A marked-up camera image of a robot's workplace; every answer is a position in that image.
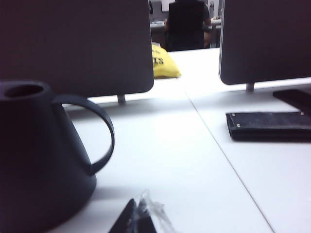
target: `computer monitor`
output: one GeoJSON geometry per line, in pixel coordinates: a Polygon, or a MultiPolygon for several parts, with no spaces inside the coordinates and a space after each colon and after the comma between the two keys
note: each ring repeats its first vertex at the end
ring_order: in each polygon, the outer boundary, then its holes
{"type": "Polygon", "coordinates": [[[86,97],[148,91],[148,2],[1,0],[0,81],[7,79],[86,97]]]}
{"type": "Polygon", "coordinates": [[[161,0],[162,12],[169,11],[169,4],[175,2],[175,0],[161,0]]]}
{"type": "Polygon", "coordinates": [[[225,0],[223,7],[225,84],[311,77],[309,0],[225,0]]]}

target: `desk seam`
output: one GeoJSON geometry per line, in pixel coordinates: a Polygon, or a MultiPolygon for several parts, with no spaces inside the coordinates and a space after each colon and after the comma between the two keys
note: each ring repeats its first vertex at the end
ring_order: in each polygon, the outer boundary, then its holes
{"type": "Polygon", "coordinates": [[[219,149],[221,150],[222,154],[225,156],[226,160],[228,161],[228,163],[230,164],[230,166],[232,167],[234,173],[237,175],[238,179],[241,181],[242,185],[244,186],[245,190],[247,191],[248,195],[251,197],[253,203],[256,205],[256,207],[258,208],[260,214],[262,215],[263,219],[266,221],[266,223],[268,224],[269,228],[271,229],[271,231],[273,233],[276,233],[275,230],[273,229],[271,223],[268,221],[268,219],[266,218],[266,216],[264,215],[263,211],[261,210],[261,208],[258,206],[258,204],[256,203],[253,195],[250,193],[250,191],[248,190],[248,188],[246,187],[245,183],[243,182],[243,180],[241,179],[241,177],[239,176],[237,170],[233,167],[232,163],[230,162],[229,158],[226,156],[224,150],[222,149],[222,147],[220,146],[220,144],[217,142],[215,136],[213,135],[213,133],[211,132],[211,130],[209,129],[208,125],[205,123],[204,119],[202,118],[201,114],[199,113],[199,111],[197,110],[197,108],[195,107],[194,103],[192,102],[192,100],[190,99],[190,97],[188,96],[186,90],[184,89],[183,85],[181,84],[181,82],[179,80],[177,80],[177,82],[182,86],[182,89],[185,93],[185,95],[187,96],[188,100],[190,101],[191,105],[193,106],[193,108],[195,109],[195,111],[197,112],[198,116],[200,117],[200,119],[202,120],[202,122],[204,123],[205,127],[207,128],[207,130],[209,131],[210,135],[212,136],[212,138],[214,139],[214,141],[216,142],[216,144],[218,145],[219,149]]]}

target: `mug handle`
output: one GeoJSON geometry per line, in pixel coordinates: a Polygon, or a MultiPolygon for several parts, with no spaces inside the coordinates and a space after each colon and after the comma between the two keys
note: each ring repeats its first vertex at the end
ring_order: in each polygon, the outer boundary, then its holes
{"type": "Polygon", "coordinates": [[[96,172],[102,169],[107,164],[109,159],[111,158],[113,149],[115,147],[115,133],[114,133],[113,124],[108,114],[102,108],[100,108],[98,105],[94,104],[93,102],[89,101],[86,98],[76,96],[76,95],[57,95],[52,100],[52,104],[66,104],[66,103],[79,105],[96,113],[104,120],[104,122],[106,123],[110,131],[111,144],[110,144],[109,150],[99,161],[91,165],[91,175],[94,175],[96,172]]]}

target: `desk surface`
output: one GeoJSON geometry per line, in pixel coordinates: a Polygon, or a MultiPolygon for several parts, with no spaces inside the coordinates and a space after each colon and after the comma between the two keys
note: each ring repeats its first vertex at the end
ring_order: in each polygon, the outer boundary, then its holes
{"type": "MultiPolygon", "coordinates": [[[[211,19],[210,26],[220,26],[222,24],[221,19],[211,19]]],[[[153,21],[150,23],[150,28],[164,28],[164,21],[153,21]]]]}
{"type": "MultiPolygon", "coordinates": [[[[51,232],[107,232],[144,189],[165,204],[181,233],[272,232],[177,79],[158,80],[127,100],[102,105],[115,126],[112,159],[86,207],[51,232]]],[[[68,113],[95,161],[109,146],[108,130],[90,112],[68,113]]]]}
{"type": "Polygon", "coordinates": [[[171,56],[183,74],[180,81],[187,95],[273,230],[311,232],[311,144],[235,142],[225,118],[226,112],[295,111],[272,92],[289,85],[310,91],[311,79],[257,83],[254,93],[246,93],[244,84],[227,86],[220,81],[218,49],[171,56]]]}
{"type": "MultiPolygon", "coordinates": [[[[112,160],[97,174],[86,207],[51,232],[107,232],[127,201],[144,189],[165,204],[182,233],[273,232],[268,223],[277,233],[311,232],[310,145],[236,143],[225,124],[226,111],[293,108],[267,95],[271,89],[247,95],[245,85],[222,84],[218,49],[171,56],[180,79],[157,80],[148,93],[126,96],[125,106],[102,105],[116,129],[112,160]]],[[[300,83],[310,79],[255,88],[300,83]]],[[[92,113],[68,113],[95,161],[108,147],[107,129],[92,113]]]]}

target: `chair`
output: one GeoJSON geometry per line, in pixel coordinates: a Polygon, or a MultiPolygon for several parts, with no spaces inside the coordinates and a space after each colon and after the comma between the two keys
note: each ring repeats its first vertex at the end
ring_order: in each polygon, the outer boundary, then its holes
{"type": "Polygon", "coordinates": [[[170,3],[167,51],[204,48],[203,10],[204,2],[199,0],[170,3]]]}

